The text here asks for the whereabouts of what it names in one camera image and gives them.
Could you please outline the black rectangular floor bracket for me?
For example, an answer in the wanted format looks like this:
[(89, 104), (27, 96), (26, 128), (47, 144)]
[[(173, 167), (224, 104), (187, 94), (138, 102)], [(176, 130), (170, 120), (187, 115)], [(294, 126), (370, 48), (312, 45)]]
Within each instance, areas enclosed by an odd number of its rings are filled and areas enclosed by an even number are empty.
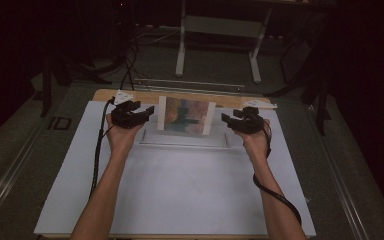
[(53, 117), (49, 123), (48, 130), (68, 130), (71, 126), (72, 119), (66, 117)]

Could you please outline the person's left hand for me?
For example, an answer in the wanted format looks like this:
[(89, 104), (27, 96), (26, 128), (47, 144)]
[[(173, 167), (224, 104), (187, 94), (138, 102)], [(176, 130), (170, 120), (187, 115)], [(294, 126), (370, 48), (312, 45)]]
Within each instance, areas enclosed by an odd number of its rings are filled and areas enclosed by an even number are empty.
[(106, 115), (108, 124), (107, 138), (109, 141), (111, 153), (114, 155), (127, 154), (134, 143), (136, 134), (142, 128), (142, 125), (125, 129), (112, 123), (110, 114)]

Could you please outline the black tripod stand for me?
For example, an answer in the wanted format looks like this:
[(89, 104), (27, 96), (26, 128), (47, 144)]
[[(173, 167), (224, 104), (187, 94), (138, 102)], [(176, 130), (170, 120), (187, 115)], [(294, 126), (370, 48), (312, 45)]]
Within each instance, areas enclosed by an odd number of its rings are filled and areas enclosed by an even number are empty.
[(333, 76), (330, 50), (331, 14), (309, 14), (295, 33), (280, 58), (282, 73), (287, 86), (266, 93), (268, 97), (283, 96), (303, 88), (300, 100), (305, 105), (317, 103), (316, 127), (324, 136), (328, 87)]

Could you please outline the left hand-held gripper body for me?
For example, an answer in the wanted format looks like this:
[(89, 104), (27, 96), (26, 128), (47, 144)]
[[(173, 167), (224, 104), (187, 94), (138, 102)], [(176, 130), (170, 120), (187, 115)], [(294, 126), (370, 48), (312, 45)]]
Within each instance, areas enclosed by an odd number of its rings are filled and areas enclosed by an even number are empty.
[(114, 98), (115, 108), (110, 113), (112, 123), (125, 129), (130, 129), (146, 122), (138, 119), (138, 109), (135, 111), (128, 111), (126, 109), (127, 101), (129, 100), (134, 101), (131, 94), (118, 90)]

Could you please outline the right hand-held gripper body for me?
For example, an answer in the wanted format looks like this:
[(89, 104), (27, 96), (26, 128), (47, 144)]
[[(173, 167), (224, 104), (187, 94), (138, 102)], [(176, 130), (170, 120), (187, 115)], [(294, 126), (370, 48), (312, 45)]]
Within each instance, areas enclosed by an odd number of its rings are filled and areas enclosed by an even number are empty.
[(253, 134), (262, 130), (264, 119), (259, 115), (260, 108), (273, 110), (277, 108), (277, 105), (262, 100), (247, 101), (242, 108), (244, 110), (244, 117), (238, 118), (233, 115), (234, 119), (237, 120), (233, 125), (233, 129), (245, 134)]

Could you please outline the person's right hand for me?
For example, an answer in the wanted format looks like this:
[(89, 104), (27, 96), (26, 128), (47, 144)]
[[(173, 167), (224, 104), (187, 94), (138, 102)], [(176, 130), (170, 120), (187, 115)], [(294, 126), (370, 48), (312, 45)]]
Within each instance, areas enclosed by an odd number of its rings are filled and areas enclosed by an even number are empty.
[(235, 134), (242, 138), (243, 146), (250, 157), (263, 157), (267, 159), (271, 153), (272, 130), (270, 121), (265, 119), (262, 127), (262, 130), (253, 134), (245, 134), (238, 131)]

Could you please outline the painted picture card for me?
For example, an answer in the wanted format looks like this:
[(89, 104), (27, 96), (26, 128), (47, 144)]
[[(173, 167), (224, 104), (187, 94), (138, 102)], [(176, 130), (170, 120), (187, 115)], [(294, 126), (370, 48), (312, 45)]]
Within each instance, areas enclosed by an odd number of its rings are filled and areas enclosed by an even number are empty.
[(189, 135), (209, 135), (215, 108), (215, 102), (160, 96), (157, 129)]

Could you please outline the white metal desk frame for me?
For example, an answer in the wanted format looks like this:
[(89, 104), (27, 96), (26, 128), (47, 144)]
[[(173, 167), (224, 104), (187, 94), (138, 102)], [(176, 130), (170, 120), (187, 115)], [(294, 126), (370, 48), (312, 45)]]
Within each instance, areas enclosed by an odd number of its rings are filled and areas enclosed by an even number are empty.
[(266, 13), (263, 15), (264, 19), (261, 22), (256, 22), (189, 15), (186, 12), (187, 0), (182, 0), (181, 3), (180, 43), (175, 75), (177, 77), (182, 77), (184, 73), (186, 53), (185, 39), (187, 32), (247, 37), (254, 38), (256, 40), (253, 50), (248, 53), (248, 58), (253, 82), (255, 84), (260, 84), (262, 82), (262, 77), (259, 70), (257, 56), (272, 15), (272, 8), (268, 8), (266, 10)]

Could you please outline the white table sheet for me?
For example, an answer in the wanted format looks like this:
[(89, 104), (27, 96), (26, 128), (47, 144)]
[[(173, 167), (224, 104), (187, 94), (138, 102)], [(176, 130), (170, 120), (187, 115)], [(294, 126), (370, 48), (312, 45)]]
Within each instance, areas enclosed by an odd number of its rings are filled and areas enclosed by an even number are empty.
[[(97, 138), (106, 105), (87, 104), (42, 209), (35, 233), (71, 234), (90, 194), (93, 162), (107, 165)], [(121, 179), (111, 235), (128, 238), (267, 235), (260, 191), (241, 145), (234, 148), (135, 144)]]

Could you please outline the metal rail bar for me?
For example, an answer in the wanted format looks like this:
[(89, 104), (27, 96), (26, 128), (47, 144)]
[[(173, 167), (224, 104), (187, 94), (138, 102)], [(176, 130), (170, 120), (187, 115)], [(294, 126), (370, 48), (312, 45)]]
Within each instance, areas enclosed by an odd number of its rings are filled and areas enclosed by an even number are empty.
[(133, 83), (135, 88), (142, 88), (149, 91), (170, 91), (227, 95), (241, 95), (245, 92), (244, 85), (213, 82), (136, 78), (133, 80)]

